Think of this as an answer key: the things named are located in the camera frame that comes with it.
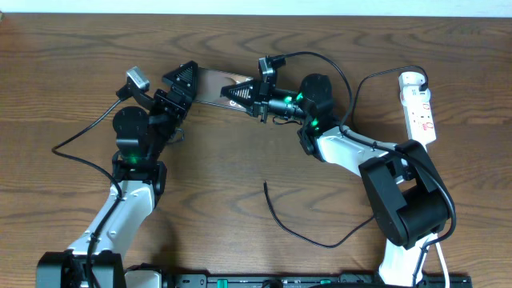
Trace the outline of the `Galaxy smartphone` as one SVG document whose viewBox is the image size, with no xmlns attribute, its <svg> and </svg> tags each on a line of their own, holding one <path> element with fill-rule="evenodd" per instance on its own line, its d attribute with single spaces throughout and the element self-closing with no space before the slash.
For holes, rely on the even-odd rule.
<svg viewBox="0 0 512 288">
<path fill-rule="evenodd" d="M 210 70 L 200 67 L 198 69 L 198 93 L 196 102 L 227 108 L 232 110 L 246 111 L 236 102 L 221 96 L 221 89 L 224 86 L 237 85 L 241 82 L 253 80 L 250 76 L 232 74 L 220 70 Z"/>
</svg>

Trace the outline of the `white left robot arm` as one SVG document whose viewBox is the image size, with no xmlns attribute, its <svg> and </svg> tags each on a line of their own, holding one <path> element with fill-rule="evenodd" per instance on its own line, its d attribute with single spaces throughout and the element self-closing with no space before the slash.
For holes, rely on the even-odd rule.
<svg viewBox="0 0 512 288">
<path fill-rule="evenodd" d="M 168 90 L 149 96 L 150 82 L 138 67 L 107 111 L 114 116 L 117 152 L 107 171 L 83 163 L 110 183 L 107 200 L 84 233 L 63 252 L 46 252 L 37 264 L 38 287 L 172 287 L 174 279 L 150 264 L 125 268 L 123 259 L 139 227 L 163 195 L 167 168 L 159 156 L 180 130 L 198 93 L 194 61 L 163 75 Z"/>
</svg>

